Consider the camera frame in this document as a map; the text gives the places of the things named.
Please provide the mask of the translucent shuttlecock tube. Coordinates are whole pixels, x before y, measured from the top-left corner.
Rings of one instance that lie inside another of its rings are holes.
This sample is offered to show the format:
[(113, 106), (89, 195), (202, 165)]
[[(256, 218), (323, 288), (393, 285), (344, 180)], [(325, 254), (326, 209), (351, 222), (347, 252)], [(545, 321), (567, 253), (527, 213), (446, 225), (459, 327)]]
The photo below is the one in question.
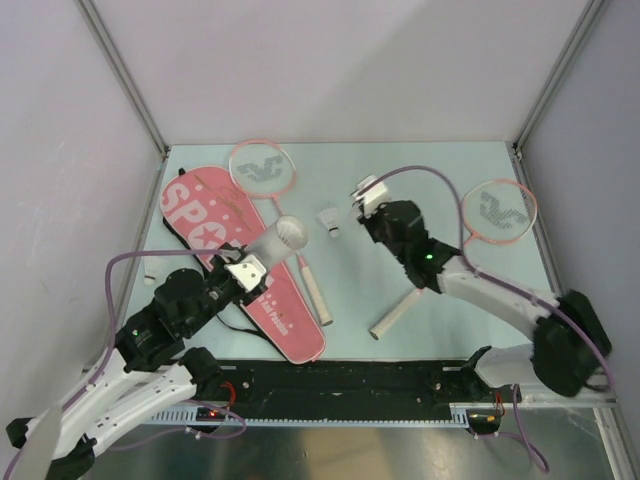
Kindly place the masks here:
[(305, 225), (292, 215), (283, 215), (251, 242), (245, 248), (245, 252), (254, 255), (268, 271), (271, 271), (303, 249), (308, 240), (309, 234)]

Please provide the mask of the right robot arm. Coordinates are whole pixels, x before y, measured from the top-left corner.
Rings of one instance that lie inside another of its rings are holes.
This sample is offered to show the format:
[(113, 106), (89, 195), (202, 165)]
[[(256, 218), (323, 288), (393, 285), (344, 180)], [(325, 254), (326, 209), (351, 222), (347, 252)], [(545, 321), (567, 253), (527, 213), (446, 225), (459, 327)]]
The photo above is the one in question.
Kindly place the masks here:
[(398, 260), (415, 287), (466, 301), (526, 337), (524, 344), (482, 347), (469, 358), (470, 370), (461, 378), (469, 398), (483, 401), (499, 387), (528, 383), (572, 398), (597, 371), (607, 371), (612, 345), (581, 292), (535, 290), (472, 266), (460, 249), (429, 235), (412, 201), (357, 200), (354, 207), (358, 222)]

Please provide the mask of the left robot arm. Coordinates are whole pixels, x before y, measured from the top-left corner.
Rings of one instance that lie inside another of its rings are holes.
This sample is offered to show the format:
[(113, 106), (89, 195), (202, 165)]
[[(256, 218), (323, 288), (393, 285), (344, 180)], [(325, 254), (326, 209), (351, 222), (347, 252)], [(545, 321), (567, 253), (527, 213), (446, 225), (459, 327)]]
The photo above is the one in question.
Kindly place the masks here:
[(121, 328), (111, 328), (104, 353), (78, 390), (63, 401), (59, 424), (49, 414), (18, 418), (6, 427), (17, 467), (41, 466), (30, 478), (79, 479), (96, 458), (144, 420), (183, 401), (208, 400), (221, 389), (222, 368), (205, 347), (186, 348), (228, 305), (249, 305), (267, 289), (274, 262), (255, 244), (226, 244), (214, 268), (171, 272), (152, 300)]

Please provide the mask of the right pink badminton racket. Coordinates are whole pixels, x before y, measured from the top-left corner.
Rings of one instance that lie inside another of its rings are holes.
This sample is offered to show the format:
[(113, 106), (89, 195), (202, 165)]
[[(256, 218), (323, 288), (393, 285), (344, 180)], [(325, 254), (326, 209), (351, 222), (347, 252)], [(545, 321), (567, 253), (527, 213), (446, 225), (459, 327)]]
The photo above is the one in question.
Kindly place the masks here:
[(479, 240), (492, 245), (509, 245), (519, 241), (533, 228), (538, 215), (533, 193), (522, 184), (508, 179), (494, 179), (471, 189), (460, 202), (462, 243), (456, 248), (431, 238), (425, 230), (425, 241), (398, 259), (415, 289), (394, 309), (370, 328), (378, 340), (415, 303), (426, 290), (448, 293), (494, 312), (496, 302), (490, 302), (479, 289), (468, 290), (467, 272), (480, 268), (466, 262), (467, 246)]

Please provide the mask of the pink badminton racket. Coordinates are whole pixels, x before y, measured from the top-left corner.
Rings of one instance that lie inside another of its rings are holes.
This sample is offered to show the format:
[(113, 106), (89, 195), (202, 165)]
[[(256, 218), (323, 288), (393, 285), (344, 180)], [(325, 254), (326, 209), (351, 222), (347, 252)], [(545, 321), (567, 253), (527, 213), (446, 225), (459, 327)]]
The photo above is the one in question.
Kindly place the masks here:
[(492, 245), (509, 245), (519, 241), (533, 228), (538, 215), (533, 193), (522, 184), (508, 179), (494, 179), (471, 189), (460, 202), (462, 243), (456, 248), (431, 238), (425, 230), (425, 241), (398, 259), (415, 289), (394, 309), (370, 328), (378, 340), (415, 303), (426, 290), (448, 293), (494, 312), (496, 302), (490, 302), (479, 289), (468, 290), (467, 272), (480, 268), (466, 262), (467, 246), (479, 240)]
[[(250, 139), (238, 143), (231, 151), (228, 170), (236, 186), (251, 198), (269, 199), (279, 216), (283, 216), (280, 200), (295, 185), (297, 171), (290, 155), (277, 143), (267, 139)], [(321, 327), (334, 319), (324, 296), (301, 253), (296, 255), (298, 269), (315, 309)]]

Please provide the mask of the left pink badminton racket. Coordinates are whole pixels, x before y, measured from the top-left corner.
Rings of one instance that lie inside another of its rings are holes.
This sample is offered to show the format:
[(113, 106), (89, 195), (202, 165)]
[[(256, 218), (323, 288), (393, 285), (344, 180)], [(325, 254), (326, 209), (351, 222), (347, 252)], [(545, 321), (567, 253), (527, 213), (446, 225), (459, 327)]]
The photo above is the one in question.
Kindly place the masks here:
[[(267, 139), (250, 139), (238, 143), (231, 151), (228, 170), (236, 186), (251, 198), (269, 199), (279, 216), (283, 216), (280, 200), (295, 185), (297, 171), (290, 155), (277, 143)], [(298, 269), (315, 309), (321, 327), (334, 319), (324, 296), (301, 253), (296, 255)]]

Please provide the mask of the pink racket cover bag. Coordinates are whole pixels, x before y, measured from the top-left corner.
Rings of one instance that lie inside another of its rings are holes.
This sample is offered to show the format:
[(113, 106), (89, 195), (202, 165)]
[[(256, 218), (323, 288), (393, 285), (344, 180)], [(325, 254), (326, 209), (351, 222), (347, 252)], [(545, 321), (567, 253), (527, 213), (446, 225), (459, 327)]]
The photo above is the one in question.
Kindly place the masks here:
[[(227, 170), (198, 167), (171, 180), (161, 194), (163, 224), (191, 250), (244, 246), (266, 230), (249, 197)], [(286, 263), (271, 270), (267, 290), (240, 310), (293, 364), (317, 360), (326, 341)]]

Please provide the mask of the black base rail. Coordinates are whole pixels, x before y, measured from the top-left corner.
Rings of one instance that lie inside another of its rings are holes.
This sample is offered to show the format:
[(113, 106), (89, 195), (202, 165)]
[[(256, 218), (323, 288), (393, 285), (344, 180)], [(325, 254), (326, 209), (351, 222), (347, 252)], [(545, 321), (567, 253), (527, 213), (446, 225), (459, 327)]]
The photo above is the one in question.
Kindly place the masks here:
[(239, 413), (416, 418), (454, 403), (511, 401), (508, 386), (489, 387), (465, 361), (221, 360), (211, 386), (196, 394)]

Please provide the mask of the right aluminium frame post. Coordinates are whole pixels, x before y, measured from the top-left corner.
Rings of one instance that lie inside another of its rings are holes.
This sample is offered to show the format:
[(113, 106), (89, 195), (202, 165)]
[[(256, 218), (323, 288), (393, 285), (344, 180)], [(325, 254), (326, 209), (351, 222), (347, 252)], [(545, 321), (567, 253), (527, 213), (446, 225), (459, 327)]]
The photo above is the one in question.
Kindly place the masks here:
[(524, 150), (609, 4), (610, 1), (606, 0), (590, 0), (586, 3), (512, 142), (516, 154)]

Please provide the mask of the aluminium frame post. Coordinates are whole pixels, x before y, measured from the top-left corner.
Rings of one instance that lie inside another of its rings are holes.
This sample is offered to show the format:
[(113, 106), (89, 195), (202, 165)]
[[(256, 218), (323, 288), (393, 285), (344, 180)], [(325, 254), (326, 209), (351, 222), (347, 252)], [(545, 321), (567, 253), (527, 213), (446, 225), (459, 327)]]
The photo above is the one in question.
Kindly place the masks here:
[(114, 41), (105, 20), (99, 12), (96, 3), (91, 0), (75, 0), (74, 4), (155, 150), (162, 159), (165, 159), (169, 152), (169, 145), (153, 118), (147, 102), (132, 76), (120, 49)]
[(606, 0), (590, 0), (586, 3), (512, 142), (516, 154), (524, 150), (609, 4), (610, 1)]

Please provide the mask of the left aluminium frame post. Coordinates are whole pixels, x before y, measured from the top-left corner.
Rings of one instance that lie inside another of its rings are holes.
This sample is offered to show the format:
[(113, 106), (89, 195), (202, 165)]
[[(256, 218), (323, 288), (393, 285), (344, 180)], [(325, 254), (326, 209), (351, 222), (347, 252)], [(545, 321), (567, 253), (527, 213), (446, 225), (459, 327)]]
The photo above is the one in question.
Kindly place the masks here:
[(153, 118), (147, 102), (132, 76), (120, 49), (114, 41), (105, 20), (99, 12), (96, 3), (91, 0), (75, 0), (74, 4), (155, 150), (162, 159), (165, 159), (169, 152), (169, 145)]

